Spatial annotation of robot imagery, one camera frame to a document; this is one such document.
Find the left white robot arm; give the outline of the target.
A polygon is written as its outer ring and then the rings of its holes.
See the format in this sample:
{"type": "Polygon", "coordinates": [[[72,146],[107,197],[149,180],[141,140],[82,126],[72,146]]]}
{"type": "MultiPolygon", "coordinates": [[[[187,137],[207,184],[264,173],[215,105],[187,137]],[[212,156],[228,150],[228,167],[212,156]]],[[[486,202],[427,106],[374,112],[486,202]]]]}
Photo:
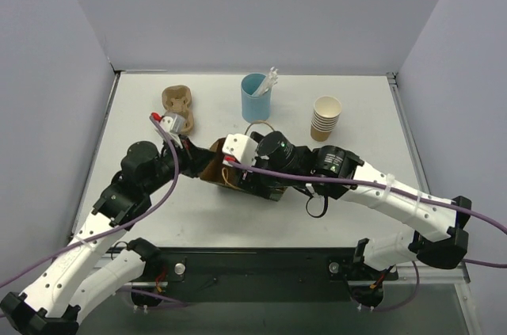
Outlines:
{"type": "Polygon", "coordinates": [[[178,176],[198,177],[214,158],[189,139],[162,149],[141,141],[128,148],[120,171],[101,193],[93,210],[66,249],[52,258],[43,274],[20,293],[10,292],[1,310],[21,334],[75,334],[84,318],[124,284],[153,280],[161,270],[160,251],[136,239],[98,271],[102,256],[151,207],[151,194],[178,176]]]}

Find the brown paper bag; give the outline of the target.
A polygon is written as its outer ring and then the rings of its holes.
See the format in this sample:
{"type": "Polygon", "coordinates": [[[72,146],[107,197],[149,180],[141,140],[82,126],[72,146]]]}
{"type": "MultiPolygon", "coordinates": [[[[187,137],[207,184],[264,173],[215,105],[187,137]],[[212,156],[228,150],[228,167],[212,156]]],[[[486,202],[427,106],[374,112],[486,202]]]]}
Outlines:
{"type": "MultiPolygon", "coordinates": [[[[268,124],[265,121],[258,120],[250,124],[243,133],[235,133],[235,134],[248,135],[254,141],[258,142],[259,145],[260,141],[265,137],[265,135],[259,133],[258,131],[253,131],[251,129],[255,124],[265,124],[268,127],[270,127],[271,132],[274,132],[274,128],[270,124],[268,124]]],[[[200,179],[207,183],[211,183],[214,185],[218,185],[220,187],[230,188],[245,193],[237,186],[237,176],[238,176],[237,168],[234,168],[232,166],[225,166],[223,164],[222,147],[226,137],[217,139],[210,147],[210,150],[215,153],[215,157],[210,162],[208,167],[204,170],[204,172],[200,175],[200,179]]],[[[253,166],[257,168],[261,167],[260,162],[258,161],[256,161],[253,166]]],[[[266,199],[266,200],[279,201],[280,199],[266,199]]]]}

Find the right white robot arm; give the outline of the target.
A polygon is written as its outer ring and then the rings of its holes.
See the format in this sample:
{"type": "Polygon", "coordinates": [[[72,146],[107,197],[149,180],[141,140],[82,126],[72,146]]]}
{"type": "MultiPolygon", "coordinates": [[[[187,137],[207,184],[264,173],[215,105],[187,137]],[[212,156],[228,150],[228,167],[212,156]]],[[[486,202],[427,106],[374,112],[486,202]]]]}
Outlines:
{"type": "Polygon", "coordinates": [[[467,254],[464,227],[471,201],[431,197],[382,173],[350,150],[326,145],[293,145],[280,131],[267,135],[232,134],[222,151],[224,164],[242,171],[238,184],[261,196],[292,187],[309,198],[344,200],[384,214],[405,230],[385,238],[364,238],[351,259],[353,272],[368,278],[377,271],[409,261],[453,269],[467,254]]]}

